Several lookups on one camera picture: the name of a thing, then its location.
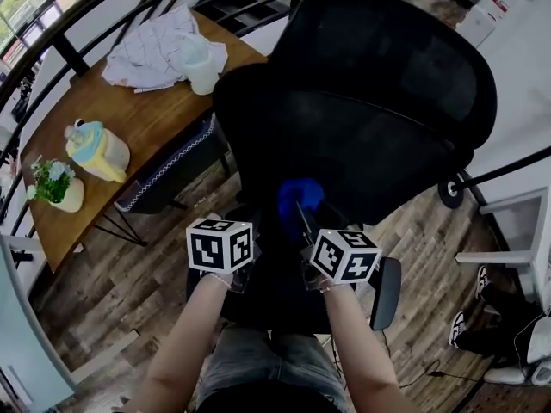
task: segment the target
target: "chair armrest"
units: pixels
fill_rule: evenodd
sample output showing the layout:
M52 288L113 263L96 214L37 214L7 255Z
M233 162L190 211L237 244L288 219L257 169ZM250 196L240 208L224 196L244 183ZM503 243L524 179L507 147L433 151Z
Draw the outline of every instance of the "chair armrest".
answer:
M375 301L369 324L373 330L386 329L392 323L398 307L402 286L402 264L395 258L382 257L379 270L371 274L369 284L375 289Z

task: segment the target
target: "white cube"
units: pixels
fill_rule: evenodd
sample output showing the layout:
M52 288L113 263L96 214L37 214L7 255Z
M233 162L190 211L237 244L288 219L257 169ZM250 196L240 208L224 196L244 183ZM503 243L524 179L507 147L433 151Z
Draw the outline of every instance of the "white cube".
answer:
M319 230L310 263L334 283L368 281L382 250L361 231Z
M186 229L189 267L229 274L252 261L252 223L197 219Z

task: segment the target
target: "curved wooden tabletop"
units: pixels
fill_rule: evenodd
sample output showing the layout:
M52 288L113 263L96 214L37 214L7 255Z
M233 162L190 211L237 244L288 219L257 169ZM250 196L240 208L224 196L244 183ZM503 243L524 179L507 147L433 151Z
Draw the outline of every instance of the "curved wooden tabletop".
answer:
M226 44L228 60L224 71L260 63L266 58L235 35L193 13L201 33L209 40ZM56 271L71 255L82 237L124 192L139 170L164 145L212 106L211 96L197 96L189 82L169 89L134 94L133 89L109 85L102 72L106 60L96 63L71 86L40 123L22 151L23 179L33 183L30 164L39 155L70 162L65 152L64 130L78 118L100 120L130 148L127 182L106 182L88 174L75 163L71 167L85 186L84 203L76 213L64 213L43 200L30 200L34 227L46 259Z

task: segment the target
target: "sneaker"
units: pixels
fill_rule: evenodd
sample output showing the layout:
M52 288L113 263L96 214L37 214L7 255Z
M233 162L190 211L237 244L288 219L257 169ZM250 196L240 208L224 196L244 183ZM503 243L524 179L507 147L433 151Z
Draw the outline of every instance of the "sneaker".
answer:
M449 332L449 338L448 338L448 344L450 346L457 347L457 344L455 344L455 340L457 337L465 332L467 330L467 327L465 326L465 316L463 312L459 311L457 312L457 315L455 315L454 323L451 325L451 331Z
M486 286L490 284L490 281L488 280L488 276L486 275L486 266L481 266L479 268L479 273L477 274L477 282L476 282L476 288L474 289L474 297L476 299L480 299L480 294L482 293L482 289L484 289Z

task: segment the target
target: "forearm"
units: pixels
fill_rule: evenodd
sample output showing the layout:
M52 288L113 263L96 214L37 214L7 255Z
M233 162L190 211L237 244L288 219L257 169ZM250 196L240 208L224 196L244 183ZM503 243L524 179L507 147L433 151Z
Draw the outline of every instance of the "forearm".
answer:
M398 385L393 364L369 328L352 288L333 287L324 295L350 393L364 390L366 384Z
M203 361L210 352L226 291L224 283L213 276L207 275L199 282L155 354L138 396L125 411L181 413L185 410Z

